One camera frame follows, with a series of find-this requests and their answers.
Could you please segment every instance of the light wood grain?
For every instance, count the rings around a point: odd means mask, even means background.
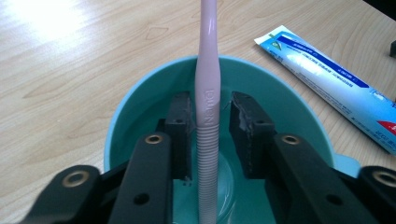
[[[103,171],[117,104],[153,68],[197,54],[199,1],[0,0],[0,223],[21,220],[55,174]],[[219,52],[287,81],[338,153],[396,170],[396,159],[327,105],[253,39],[279,25],[396,97],[396,22],[359,0],[219,1]]]

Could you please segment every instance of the textured grip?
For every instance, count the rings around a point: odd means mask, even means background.
[[[198,200],[200,223],[216,223],[218,198],[219,125],[197,128]]]

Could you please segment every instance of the toothbrush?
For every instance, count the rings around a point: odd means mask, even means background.
[[[215,224],[218,199],[220,70],[217,0],[201,0],[195,71],[199,223]]]

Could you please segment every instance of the teal cup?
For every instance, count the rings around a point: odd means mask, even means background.
[[[166,118],[173,95],[189,91],[193,100],[196,56],[182,58],[143,77],[120,102],[111,120],[105,146],[105,170],[128,161],[136,140],[152,133]],[[276,223],[264,190],[265,180],[243,176],[228,127],[232,91],[246,93],[272,118],[279,133],[303,137],[329,166],[354,175],[359,165],[333,152],[320,121],[304,100],[277,76],[241,59],[220,56],[221,110],[219,133],[218,223]],[[173,220],[198,223],[195,136],[192,140],[192,181],[174,180]]]

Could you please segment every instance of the toothpaste tube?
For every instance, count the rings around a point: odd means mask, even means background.
[[[337,109],[396,155],[396,104],[284,26],[255,42]]]

